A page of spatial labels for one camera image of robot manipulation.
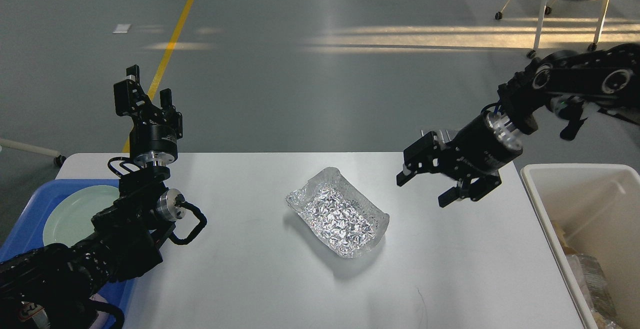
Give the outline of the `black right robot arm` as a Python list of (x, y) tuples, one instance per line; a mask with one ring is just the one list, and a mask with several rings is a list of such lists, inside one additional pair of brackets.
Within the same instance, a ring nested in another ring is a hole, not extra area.
[(521, 136), (537, 131), (534, 112), (539, 108), (567, 122), (560, 132), (567, 142), (593, 113), (637, 126), (639, 75), (637, 43), (533, 57), (524, 70), (498, 86), (498, 101), (486, 105), (461, 130), (428, 131), (408, 146), (396, 183), (402, 187), (418, 174), (442, 174), (455, 186), (439, 195), (441, 208), (457, 200), (476, 202), (501, 185), (499, 170), (522, 155)]

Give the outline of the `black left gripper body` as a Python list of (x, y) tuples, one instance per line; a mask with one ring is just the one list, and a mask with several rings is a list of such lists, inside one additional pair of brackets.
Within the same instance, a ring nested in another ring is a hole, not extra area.
[(130, 131), (130, 159), (140, 167), (167, 165), (179, 158), (179, 121), (146, 123), (135, 121)]

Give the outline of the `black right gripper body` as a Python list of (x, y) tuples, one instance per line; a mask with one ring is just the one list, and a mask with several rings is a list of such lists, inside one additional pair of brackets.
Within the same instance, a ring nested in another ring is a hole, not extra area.
[(521, 132), (507, 115), (484, 111), (465, 127), (451, 142), (444, 142), (440, 165), (442, 174), (460, 181), (482, 176), (494, 176), (507, 163), (523, 152)]

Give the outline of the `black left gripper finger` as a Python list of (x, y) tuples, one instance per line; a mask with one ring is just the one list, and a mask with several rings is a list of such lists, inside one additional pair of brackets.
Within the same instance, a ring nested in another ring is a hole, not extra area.
[(160, 105), (162, 110), (162, 118), (166, 126), (169, 126), (178, 140), (183, 138), (183, 115), (176, 110), (173, 104), (173, 96), (171, 89), (163, 89), (160, 91)]
[(119, 117), (131, 117), (134, 124), (150, 124), (152, 102), (140, 83), (139, 65), (125, 70), (125, 78), (114, 84), (114, 107)]

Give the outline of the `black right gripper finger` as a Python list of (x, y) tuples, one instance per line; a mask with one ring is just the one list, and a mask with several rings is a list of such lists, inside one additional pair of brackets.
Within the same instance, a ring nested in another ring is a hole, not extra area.
[(441, 208), (445, 208), (457, 200), (470, 199), (472, 202), (477, 202), (501, 184), (502, 179), (499, 174), (478, 177), (474, 181), (471, 177), (460, 179), (455, 187), (449, 188), (438, 196), (438, 204)]
[(444, 142), (436, 131), (428, 131), (403, 151), (402, 170), (396, 176), (398, 187), (404, 186), (418, 174), (441, 174)]

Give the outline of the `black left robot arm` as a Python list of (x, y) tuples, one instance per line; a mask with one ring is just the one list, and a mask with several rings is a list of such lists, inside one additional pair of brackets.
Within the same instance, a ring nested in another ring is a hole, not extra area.
[(76, 244), (48, 244), (2, 261), (3, 329), (89, 329), (99, 313), (121, 329), (123, 311), (94, 295), (110, 282), (143, 276), (162, 263), (167, 240), (188, 245), (207, 224), (201, 209), (165, 185), (183, 137), (171, 90), (163, 89), (155, 106), (131, 65), (113, 92), (116, 114), (133, 122), (128, 155), (107, 163), (119, 178), (119, 197), (91, 218), (93, 233)]

